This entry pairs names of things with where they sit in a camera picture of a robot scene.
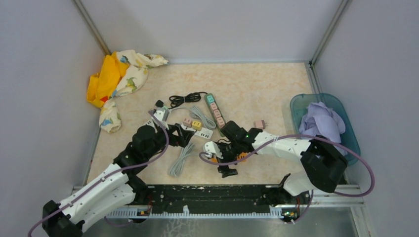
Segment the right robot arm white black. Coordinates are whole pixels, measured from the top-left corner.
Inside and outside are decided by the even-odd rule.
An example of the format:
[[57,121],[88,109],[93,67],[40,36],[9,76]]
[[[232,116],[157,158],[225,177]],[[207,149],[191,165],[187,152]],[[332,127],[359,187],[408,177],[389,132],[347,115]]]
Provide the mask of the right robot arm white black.
[[297,195],[310,190],[333,193],[348,166],[346,158],[321,136],[309,140],[297,136],[279,138],[260,128],[246,131],[234,121],[227,122],[221,133],[227,143],[207,142],[203,150],[216,158],[223,177],[237,173],[229,164],[238,161],[242,153],[275,156],[302,166],[302,171],[282,179],[278,197],[283,203],[292,203]]

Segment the orange power strip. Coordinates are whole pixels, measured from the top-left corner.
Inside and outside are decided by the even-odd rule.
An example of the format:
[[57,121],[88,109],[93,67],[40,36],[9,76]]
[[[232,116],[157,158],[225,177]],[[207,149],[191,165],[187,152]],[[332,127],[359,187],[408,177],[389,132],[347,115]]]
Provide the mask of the orange power strip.
[[230,160],[227,160],[227,159],[221,159],[221,158],[218,158],[218,157],[216,157],[215,155],[213,155],[213,156],[212,156],[212,158],[210,158],[210,159],[209,159],[209,161],[214,162],[214,163],[234,162],[234,161],[237,161],[237,160],[241,160],[241,159],[243,159],[243,158],[244,158],[244,157],[246,157],[248,154],[249,154],[249,153],[241,153],[241,154],[239,154],[238,156],[236,156],[235,158],[232,158],[232,159],[230,159]]

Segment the white usb power strip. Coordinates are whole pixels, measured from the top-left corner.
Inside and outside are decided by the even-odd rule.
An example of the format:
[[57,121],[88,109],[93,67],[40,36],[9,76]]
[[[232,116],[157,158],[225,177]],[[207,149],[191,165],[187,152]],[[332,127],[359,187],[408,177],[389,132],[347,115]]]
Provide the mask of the white usb power strip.
[[204,127],[202,128],[201,131],[196,131],[196,130],[193,129],[193,132],[194,132],[195,136],[202,137],[202,138],[209,139],[209,140],[212,138],[212,135],[213,135],[212,130],[204,128]]

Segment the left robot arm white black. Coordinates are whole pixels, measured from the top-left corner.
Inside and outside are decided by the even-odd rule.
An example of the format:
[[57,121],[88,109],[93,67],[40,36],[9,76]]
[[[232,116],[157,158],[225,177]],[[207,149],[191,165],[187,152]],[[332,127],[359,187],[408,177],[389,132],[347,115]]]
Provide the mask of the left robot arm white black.
[[143,204],[148,186],[137,177],[168,146],[186,147],[194,132],[180,124],[138,128],[132,141],[93,181],[60,202],[43,207],[42,228],[50,237],[81,237],[97,221],[126,204]]

